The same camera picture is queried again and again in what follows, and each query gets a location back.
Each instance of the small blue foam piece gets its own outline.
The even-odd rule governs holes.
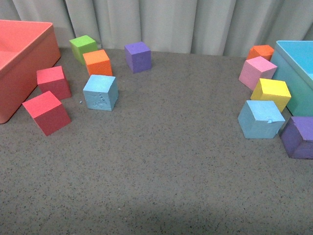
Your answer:
[[[83,93],[89,109],[112,111],[118,98],[116,78],[91,75]]]
[[[285,119],[274,101],[247,100],[238,122],[247,139],[273,139]]]

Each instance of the foam cube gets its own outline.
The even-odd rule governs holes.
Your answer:
[[[84,53],[98,50],[97,42],[87,35],[71,39],[69,42],[70,42],[70,47],[72,48],[74,57],[82,65],[85,64],[85,60],[83,57]]]
[[[89,109],[112,111],[118,98],[116,78],[91,75],[83,93]]]
[[[282,112],[291,98],[285,81],[260,78],[252,95],[252,100],[273,100]]]
[[[124,46],[126,62],[133,73],[150,70],[151,51],[143,42]]]
[[[271,79],[277,66],[262,56],[246,60],[239,76],[239,81],[254,90],[260,78]]]
[[[313,159],[313,117],[291,117],[280,138],[289,157]]]
[[[270,45],[259,45],[259,46],[253,46],[249,54],[247,56],[247,60],[262,56],[264,59],[270,61],[272,58],[272,55],[274,53],[274,49]]]
[[[89,76],[93,74],[112,76],[110,59],[103,49],[85,53],[83,57]]]
[[[50,91],[25,101],[23,106],[46,136],[71,122],[62,103]]]
[[[72,96],[62,66],[38,70],[37,84],[42,93],[51,91],[59,100]]]
[[[285,119],[273,101],[247,100],[238,122],[247,139],[273,139]]]

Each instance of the green cube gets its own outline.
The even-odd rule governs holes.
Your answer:
[[[87,35],[71,39],[69,42],[70,42],[70,47],[72,48],[74,57],[82,65],[85,64],[85,60],[83,57],[84,53],[98,50],[96,41]]]

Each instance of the red cube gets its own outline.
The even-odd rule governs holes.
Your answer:
[[[71,122],[64,106],[52,92],[45,92],[23,103],[46,136]]]
[[[38,70],[37,83],[42,93],[51,91],[59,100],[72,96],[62,66]]]

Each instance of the white curtain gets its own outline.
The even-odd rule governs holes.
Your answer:
[[[245,57],[253,45],[313,40],[313,0],[0,0],[0,19],[52,22],[60,47],[82,35],[99,47]]]

